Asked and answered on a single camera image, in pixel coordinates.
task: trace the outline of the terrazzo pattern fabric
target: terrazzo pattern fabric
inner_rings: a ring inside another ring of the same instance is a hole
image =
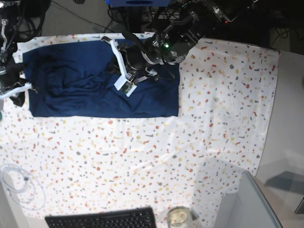
[[[21,44],[15,59],[40,46],[101,36],[37,38]],[[278,59],[274,50],[200,40],[180,65],[179,117],[32,118],[28,99],[23,108],[7,100],[0,165],[18,164],[44,186],[45,207],[24,210],[26,216],[152,206],[162,228],[170,208],[185,206],[199,215],[197,226],[212,227],[222,197],[238,190],[242,171],[256,174]]]

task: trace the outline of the navy blue cloth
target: navy blue cloth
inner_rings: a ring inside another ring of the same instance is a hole
[[[107,73],[114,54],[101,41],[78,42],[37,48],[23,54],[25,76],[38,89],[29,91],[34,117],[91,116],[146,118],[177,116],[179,66],[171,66],[174,80],[148,79],[130,97],[117,91],[118,75]],[[170,77],[164,66],[156,69]]]

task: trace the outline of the electronic device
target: electronic device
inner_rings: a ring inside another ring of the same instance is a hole
[[[49,228],[156,228],[152,208],[45,217]]]
[[[208,36],[217,25],[233,22],[238,14],[250,8],[257,0],[110,0],[113,6],[167,6],[177,5],[180,8],[178,17],[170,23],[164,23],[152,38],[141,42],[134,34],[125,31],[124,37],[134,43],[133,46],[118,45],[107,37],[107,42],[115,59],[109,71],[121,74],[115,83],[117,90],[131,96],[137,84],[143,80],[168,79],[158,75],[153,66],[161,64],[167,67],[183,61],[198,40]],[[74,0],[77,4],[85,0]],[[30,82],[20,78],[19,74],[26,67],[16,64],[12,55],[17,51],[18,42],[27,42],[41,31],[45,13],[51,0],[2,0],[0,1],[0,102],[5,98],[14,104],[23,106],[24,92],[34,89]],[[31,18],[40,18],[37,28]],[[22,37],[20,26],[23,21],[32,24],[33,31]],[[168,70],[170,79],[174,75]]]
[[[113,7],[121,6],[160,6],[167,7],[170,4],[177,2],[177,0],[107,0]]]

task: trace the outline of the white cable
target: white cable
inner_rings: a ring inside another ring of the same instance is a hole
[[[16,172],[16,173],[18,173],[22,176],[22,178],[24,180],[24,185],[23,185],[22,188],[16,189],[15,187],[9,185],[5,181],[5,176],[9,175],[10,172]],[[28,207],[23,205],[23,204],[30,204],[35,199],[36,188],[35,188],[33,179],[38,183],[38,186],[41,188],[42,193],[43,193],[43,201],[42,201],[41,207],[34,208],[34,209],[33,208],[28,208]],[[46,203],[46,194],[43,190],[43,187],[42,187],[41,183],[38,181],[38,179],[33,174],[26,171],[25,169],[23,169],[23,168],[21,168],[17,165],[14,165],[14,164],[4,164],[4,165],[2,165],[1,168],[0,168],[0,182],[3,185],[3,187],[7,190],[8,195],[10,196],[12,201],[14,203],[16,203],[18,206],[20,206],[24,209],[27,209],[27,210],[31,210],[31,211],[37,211],[37,210],[40,210],[44,207],[44,205]],[[29,189],[30,185],[33,187],[33,192],[31,194],[31,197],[28,200],[21,201],[19,199],[16,199],[16,197],[12,196],[12,193],[14,193],[16,195],[25,193]]]

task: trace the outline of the black cable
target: black cable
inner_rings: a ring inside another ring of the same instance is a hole
[[[118,17],[118,16],[119,16],[118,14],[120,14],[120,12],[119,12],[119,11],[116,11],[116,12],[115,12],[115,18],[117,19],[117,22],[124,25],[124,23],[123,23],[122,20],[118,20],[118,18],[119,18],[119,17]]]
[[[39,22],[37,29],[27,38],[20,38],[20,37],[17,38],[16,39],[17,42],[28,42],[31,39],[33,39],[34,37],[36,37],[37,35],[39,35],[40,31],[42,30],[42,26],[43,26],[44,20],[46,18],[47,8],[46,8],[45,4],[42,3],[41,1],[39,1],[39,3],[40,3],[40,7],[41,7],[41,15],[40,15],[40,22]]]
[[[114,20],[111,20],[107,27],[104,29],[104,33],[109,29],[110,25],[113,23]]]
[[[153,18],[153,14],[152,14],[152,7],[149,7],[149,11],[150,11],[150,15],[151,15],[151,19]]]
[[[147,78],[157,78],[157,79],[165,79],[165,80],[173,80],[171,77],[159,77],[159,76],[149,76],[148,74],[145,74]]]
[[[156,14],[154,15],[154,18],[152,18],[151,24],[154,25],[156,23],[156,20],[159,18],[161,15],[162,11],[164,10],[163,7],[159,7]]]
[[[167,19],[170,19],[172,17],[172,15],[174,15],[176,13],[176,11],[178,11],[179,9],[175,9],[168,17]]]
[[[5,48],[4,53],[6,53],[6,52],[8,51],[9,47],[11,46],[11,44],[13,43],[15,37],[16,37],[17,34],[18,34],[19,28],[20,28],[20,26],[21,26],[21,24],[22,24],[22,22],[23,22],[23,18],[24,18],[24,14],[25,14],[25,7],[26,7],[26,3],[25,3],[25,5],[23,6],[22,15],[21,15],[21,14],[19,15],[19,21],[18,21],[18,23],[17,23],[16,29],[15,29],[15,31],[14,31],[14,33],[13,33],[13,36],[12,36],[11,39],[10,39],[10,42],[8,43],[8,45],[7,45],[6,48]]]
[[[110,12],[112,12],[112,10],[111,10],[111,8],[110,8],[110,6],[109,6],[109,9],[108,9],[108,16],[109,16],[109,18],[111,18],[113,21],[115,21],[115,22],[121,24],[122,21],[119,21],[119,20],[115,19],[115,18],[113,17],[113,15],[110,14]]]
[[[270,47],[272,48],[272,46],[275,44],[276,40],[281,36],[283,35],[284,33],[288,33],[290,30],[286,30],[286,32],[283,32],[283,33],[279,33],[276,38],[274,39],[274,41],[272,42],[272,44],[270,45]]]
[[[286,33],[286,36],[283,36],[283,32],[282,32],[282,29],[281,29],[281,33],[279,32],[279,29],[276,28],[276,32],[278,33],[278,35],[282,38],[282,39],[286,39],[288,38],[288,32]]]
[[[295,32],[298,41],[303,41],[303,40],[304,40],[304,37],[300,37],[300,34],[299,34],[299,32],[298,32],[296,29],[291,28],[291,29],[289,29],[289,30],[286,30],[286,31],[283,32],[283,33],[279,33],[279,34],[276,36],[276,38],[274,39],[274,41],[271,43],[270,47],[272,48],[272,46],[275,44],[276,40],[277,40],[279,37],[282,37],[283,34],[288,33],[288,32],[290,32],[290,31],[294,31],[294,32]]]
[[[168,18],[169,14],[168,14],[167,9],[165,9],[165,10],[163,11],[163,13],[164,13],[165,17]]]
[[[171,16],[169,15],[170,17],[168,17],[167,19],[170,20],[171,17],[174,17],[175,19],[178,19],[178,18],[174,15],[174,14],[176,13],[176,11],[177,11],[177,10],[175,10],[175,12],[174,12]]]
[[[36,27],[35,24],[33,22],[33,20],[31,18],[24,18],[26,20],[26,26],[28,28],[28,30],[26,31],[19,31],[19,34],[25,34],[28,37],[31,36],[33,34],[34,31],[36,31]]]
[[[79,16],[78,14],[74,13],[73,11],[69,10],[68,8],[66,8],[66,7],[64,7],[64,6],[62,6],[62,5],[60,5],[59,3],[55,2],[55,1],[52,1],[52,2],[53,2],[54,4],[56,4],[56,5],[58,5],[59,7],[61,7],[62,9],[68,11],[68,12],[71,13],[71,14],[73,14],[73,15],[76,16],[77,18],[83,20],[83,21],[86,21],[86,22],[89,22],[89,23],[91,23],[91,24],[94,24],[94,25],[97,25],[97,26],[106,28],[106,27],[103,26],[103,25],[97,24],[97,23],[95,23],[95,22],[92,22],[92,21],[90,21],[90,20],[88,20],[88,19],[85,19],[85,18]]]

